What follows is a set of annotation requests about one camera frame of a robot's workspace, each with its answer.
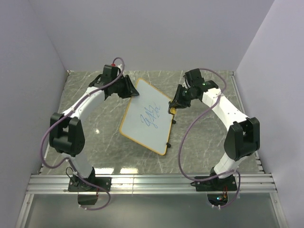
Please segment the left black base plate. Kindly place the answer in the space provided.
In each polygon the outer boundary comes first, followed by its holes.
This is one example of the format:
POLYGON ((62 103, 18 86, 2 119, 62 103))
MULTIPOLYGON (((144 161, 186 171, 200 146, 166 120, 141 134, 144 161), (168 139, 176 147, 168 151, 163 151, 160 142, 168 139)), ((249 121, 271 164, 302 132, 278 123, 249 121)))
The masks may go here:
POLYGON ((110 191, 111 177, 95 177, 90 184, 83 182, 79 177, 72 176, 69 180, 68 192, 105 192, 110 191))

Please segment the yellow framed whiteboard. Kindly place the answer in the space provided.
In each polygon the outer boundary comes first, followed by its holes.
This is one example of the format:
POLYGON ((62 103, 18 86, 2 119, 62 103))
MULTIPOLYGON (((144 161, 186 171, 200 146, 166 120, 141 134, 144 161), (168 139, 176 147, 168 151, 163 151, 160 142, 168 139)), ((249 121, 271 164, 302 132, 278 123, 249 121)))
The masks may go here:
POLYGON ((119 128, 121 135, 164 156, 167 152, 173 115, 171 99, 142 78, 135 84, 139 96, 130 98, 119 128))

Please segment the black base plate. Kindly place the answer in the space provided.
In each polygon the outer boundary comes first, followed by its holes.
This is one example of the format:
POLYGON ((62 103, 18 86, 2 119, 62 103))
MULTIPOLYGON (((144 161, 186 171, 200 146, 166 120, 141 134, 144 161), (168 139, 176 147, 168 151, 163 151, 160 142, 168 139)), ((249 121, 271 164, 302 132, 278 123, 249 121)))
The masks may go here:
POLYGON ((193 181, 190 183, 192 187, 195 187, 196 191, 236 191, 237 184, 233 175, 230 175, 224 179, 214 178, 208 181, 193 181))
POLYGON ((72 176, 69 180, 68 192, 105 192, 110 191, 111 177, 95 177, 90 184, 83 182, 79 177, 72 176))

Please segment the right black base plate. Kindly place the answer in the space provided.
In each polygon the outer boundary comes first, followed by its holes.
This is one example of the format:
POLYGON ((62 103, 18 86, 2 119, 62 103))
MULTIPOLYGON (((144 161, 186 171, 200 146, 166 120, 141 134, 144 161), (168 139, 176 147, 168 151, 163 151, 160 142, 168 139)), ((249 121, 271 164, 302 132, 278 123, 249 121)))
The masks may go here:
POLYGON ((196 191, 236 191, 237 184, 233 175, 230 175, 224 179, 214 178, 208 181, 193 181, 190 183, 192 187, 195 187, 196 191))

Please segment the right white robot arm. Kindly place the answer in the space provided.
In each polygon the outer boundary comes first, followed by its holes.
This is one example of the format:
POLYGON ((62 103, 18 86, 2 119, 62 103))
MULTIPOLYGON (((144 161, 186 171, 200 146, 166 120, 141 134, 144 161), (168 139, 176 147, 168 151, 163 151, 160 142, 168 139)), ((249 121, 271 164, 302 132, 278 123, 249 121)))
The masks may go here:
POLYGON ((224 155, 211 170, 211 176, 204 178, 215 190, 222 189, 229 176, 237 171, 239 164, 260 148, 260 122, 255 117, 248 117, 238 110, 225 96, 225 87, 220 88, 214 81, 206 81, 202 68, 189 70, 184 75, 184 83, 179 84, 168 113, 174 115, 177 109, 191 106, 192 100, 198 99, 209 111, 220 119, 227 130, 224 141, 224 155))

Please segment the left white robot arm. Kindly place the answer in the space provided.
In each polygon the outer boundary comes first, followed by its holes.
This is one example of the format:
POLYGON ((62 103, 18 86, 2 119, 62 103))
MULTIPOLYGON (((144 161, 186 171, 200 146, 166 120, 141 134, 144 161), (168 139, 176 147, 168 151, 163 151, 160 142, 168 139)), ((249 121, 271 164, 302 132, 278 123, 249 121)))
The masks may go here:
POLYGON ((49 145, 70 163, 79 185, 85 191, 96 186, 95 169, 88 162, 85 153, 85 135, 82 122, 112 94, 121 99, 138 96, 130 77, 123 75, 120 67, 105 65, 88 86, 85 93, 63 113, 54 113, 50 118, 49 145))

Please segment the yellow whiteboard eraser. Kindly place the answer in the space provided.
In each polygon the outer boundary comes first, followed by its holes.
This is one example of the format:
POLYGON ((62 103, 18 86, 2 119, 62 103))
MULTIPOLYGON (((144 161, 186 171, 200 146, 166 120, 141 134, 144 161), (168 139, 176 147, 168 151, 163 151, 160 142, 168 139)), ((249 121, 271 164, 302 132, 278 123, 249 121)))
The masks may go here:
POLYGON ((176 109, 174 107, 171 107, 171 108, 169 108, 168 112, 169 112, 169 114, 175 115, 176 109))

